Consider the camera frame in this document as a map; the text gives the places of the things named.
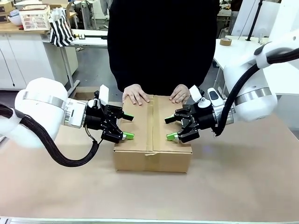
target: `concrete floor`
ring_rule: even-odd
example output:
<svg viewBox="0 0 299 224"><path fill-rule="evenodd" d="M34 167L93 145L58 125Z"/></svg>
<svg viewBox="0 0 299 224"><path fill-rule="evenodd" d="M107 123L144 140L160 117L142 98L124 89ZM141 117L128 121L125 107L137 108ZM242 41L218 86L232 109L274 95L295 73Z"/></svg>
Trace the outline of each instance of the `concrete floor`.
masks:
<svg viewBox="0 0 299 224"><path fill-rule="evenodd" d="M109 68L109 56L106 49L87 48L77 52L79 66L73 75L73 80L79 79L79 86L106 85L110 90L110 101L121 102L122 93L117 89L116 80ZM214 85L218 69L211 66L201 89L205 92ZM14 106L15 91L0 91L0 103ZM299 138L299 131L293 132Z"/></svg>

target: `striped bag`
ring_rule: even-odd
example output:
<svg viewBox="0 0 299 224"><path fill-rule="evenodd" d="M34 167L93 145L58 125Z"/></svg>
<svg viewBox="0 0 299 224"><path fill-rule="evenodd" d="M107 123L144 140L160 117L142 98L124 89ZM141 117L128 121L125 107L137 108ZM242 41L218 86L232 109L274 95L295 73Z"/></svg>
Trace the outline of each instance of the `striped bag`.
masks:
<svg viewBox="0 0 299 224"><path fill-rule="evenodd" d="M60 15L51 15L49 19L51 25L50 43L57 47L66 47L75 39L74 34L67 22L65 10L59 10Z"/></svg>

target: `basket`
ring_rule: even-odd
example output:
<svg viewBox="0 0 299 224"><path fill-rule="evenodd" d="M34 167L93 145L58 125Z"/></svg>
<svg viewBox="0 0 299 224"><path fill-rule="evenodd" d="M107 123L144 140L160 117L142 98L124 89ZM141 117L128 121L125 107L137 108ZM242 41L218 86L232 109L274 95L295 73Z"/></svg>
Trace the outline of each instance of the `basket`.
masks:
<svg viewBox="0 0 299 224"><path fill-rule="evenodd" d="M51 9L47 4L26 5L20 10L24 30L50 30L50 13Z"/></svg>

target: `black rod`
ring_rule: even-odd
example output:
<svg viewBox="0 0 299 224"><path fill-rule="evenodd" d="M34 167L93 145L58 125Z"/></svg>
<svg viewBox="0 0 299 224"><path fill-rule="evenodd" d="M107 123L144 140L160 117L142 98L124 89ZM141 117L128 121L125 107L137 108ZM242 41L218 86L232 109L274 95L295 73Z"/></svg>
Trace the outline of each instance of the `black rod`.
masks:
<svg viewBox="0 0 299 224"><path fill-rule="evenodd" d="M257 21L258 15L260 14L261 7L262 7L262 5L263 5L263 1L264 1L264 0L260 0L260 2L258 3L258 7L257 7L257 11L256 11L256 15L255 15L255 17L254 17L254 20L253 20L253 23L252 23L252 26L251 26L251 29L250 29L250 32L249 32L249 35L248 35L248 38L246 39L246 41L250 41L250 39L251 39L253 30L254 30L254 26L256 25L256 21Z"/></svg>

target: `wooden countertop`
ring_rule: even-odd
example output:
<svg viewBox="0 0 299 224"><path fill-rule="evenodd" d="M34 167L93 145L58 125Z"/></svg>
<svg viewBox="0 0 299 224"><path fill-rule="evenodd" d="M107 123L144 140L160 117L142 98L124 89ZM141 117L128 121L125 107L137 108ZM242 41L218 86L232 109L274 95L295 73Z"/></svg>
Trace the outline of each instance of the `wooden countertop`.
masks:
<svg viewBox="0 0 299 224"><path fill-rule="evenodd" d="M77 13L70 12L70 19L72 19ZM48 31L24 31L19 30L19 27L8 23L0 23L0 33L18 33L18 34L46 34Z"/></svg>
<svg viewBox="0 0 299 224"><path fill-rule="evenodd" d="M92 145L84 129L65 126L55 142L71 159ZM299 141L275 115L229 125L217 138L201 131L187 174L116 172L113 147L103 141L88 164L66 168L45 149L8 141L0 149L0 216L299 220Z"/></svg>

